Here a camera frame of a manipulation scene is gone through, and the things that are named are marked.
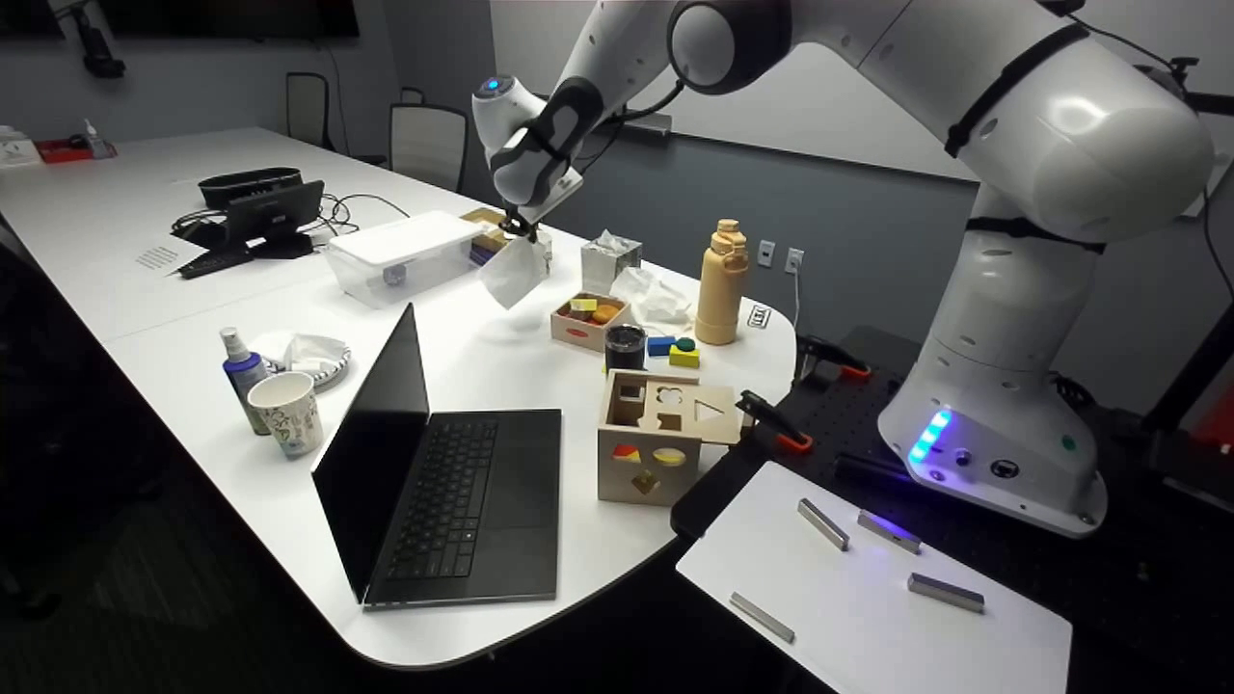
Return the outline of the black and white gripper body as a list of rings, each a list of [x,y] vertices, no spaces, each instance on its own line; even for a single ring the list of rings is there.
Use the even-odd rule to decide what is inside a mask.
[[[584,189],[584,171],[547,156],[516,156],[495,171],[495,189],[516,230],[534,230],[547,212]]]

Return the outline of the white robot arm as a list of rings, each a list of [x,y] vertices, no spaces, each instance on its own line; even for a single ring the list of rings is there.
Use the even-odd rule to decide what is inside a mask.
[[[538,226],[584,145],[656,80],[727,102],[798,49],[841,57],[975,176],[934,323],[876,418],[908,478],[1088,536],[1110,488],[1055,384],[1096,264],[1200,202],[1215,144],[1166,76],[1049,0],[596,0],[552,90],[476,85],[499,202]]]

